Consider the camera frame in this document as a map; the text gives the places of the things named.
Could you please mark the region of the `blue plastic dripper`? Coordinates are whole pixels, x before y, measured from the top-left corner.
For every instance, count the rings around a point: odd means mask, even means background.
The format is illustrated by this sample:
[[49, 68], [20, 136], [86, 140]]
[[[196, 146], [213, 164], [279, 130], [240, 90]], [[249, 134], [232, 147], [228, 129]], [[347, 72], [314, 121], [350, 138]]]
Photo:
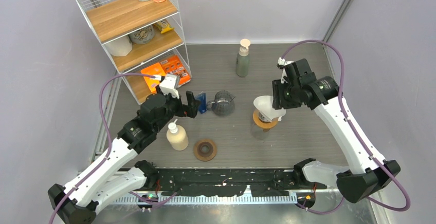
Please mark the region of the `blue plastic dripper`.
[[198, 111], [201, 114], [204, 114], [207, 111], [207, 108], [206, 108], [206, 94], [202, 91], [201, 93], [199, 93], [196, 96], [196, 99], [200, 101], [200, 105], [199, 105]]

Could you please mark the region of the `white coffee filter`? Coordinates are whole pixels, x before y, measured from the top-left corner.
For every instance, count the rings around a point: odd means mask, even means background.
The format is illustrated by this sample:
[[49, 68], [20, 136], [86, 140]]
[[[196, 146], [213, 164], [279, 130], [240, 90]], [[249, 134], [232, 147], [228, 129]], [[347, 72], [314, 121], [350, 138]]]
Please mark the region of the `white coffee filter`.
[[276, 110], [272, 107], [273, 100], [273, 96], [259, 96], [254, 99], [253, 104], [258, 111], [257, 116], [262, 122], [272, 123], [275, 121], [281, 121], [282, 117], [286, 115], [286, 110]]

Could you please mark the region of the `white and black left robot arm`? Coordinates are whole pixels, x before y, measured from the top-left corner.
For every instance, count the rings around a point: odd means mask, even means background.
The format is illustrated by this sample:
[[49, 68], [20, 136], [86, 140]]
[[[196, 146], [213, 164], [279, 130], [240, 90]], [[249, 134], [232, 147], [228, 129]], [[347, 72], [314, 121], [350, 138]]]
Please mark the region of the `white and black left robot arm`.
[[124, 125], [118, 136], [86, 170], [70, 182], [54, 184], [48, 190], [54, 213], [64, 223], [92, 223], [116, 199], [143, 187], [157, 186], [157, 170], [147, 161], [114, 180], [110, 178], [128, 161], [154, 142], [157, 134], [174, 118], [195, 118], [201, 102], [186, 92], [187, 104], [171, 94], [152, 94], [141, 104], [134, 119]]

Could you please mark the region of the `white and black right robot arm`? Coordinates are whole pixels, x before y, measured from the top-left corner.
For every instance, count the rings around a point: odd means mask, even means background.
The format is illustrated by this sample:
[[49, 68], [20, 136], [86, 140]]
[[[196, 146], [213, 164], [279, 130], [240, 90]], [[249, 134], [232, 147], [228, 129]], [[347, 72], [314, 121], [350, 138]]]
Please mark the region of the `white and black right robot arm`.
[[316, 78], [306, 59], [296, 62], [278, 59], [282, 77], [272, 82], [272, 108], [285, 111], [306, 105], [326, 124], [345, 155], [347, 166], [337, 166], [309, 158], [294, 166], [294, 183], [307, 188], [313, 182], [339, 189], [343, 197], [357, 203], [385, 188], [401, 167], [386, 160], [354, 121], [339, 86], [331, 77]]

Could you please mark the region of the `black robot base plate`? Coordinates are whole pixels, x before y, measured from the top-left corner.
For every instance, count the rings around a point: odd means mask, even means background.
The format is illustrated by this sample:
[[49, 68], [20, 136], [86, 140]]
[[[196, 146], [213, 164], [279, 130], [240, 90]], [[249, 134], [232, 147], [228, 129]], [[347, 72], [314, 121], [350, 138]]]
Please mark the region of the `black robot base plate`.
[[160, 191], [165, 196], [241, 196], [250, 190], [252, 196], [285, 196], [288, 191], [324, 190], [326, 185], [303, 182], [292, 169], [267, 168], [160, 168], [140, 189]]

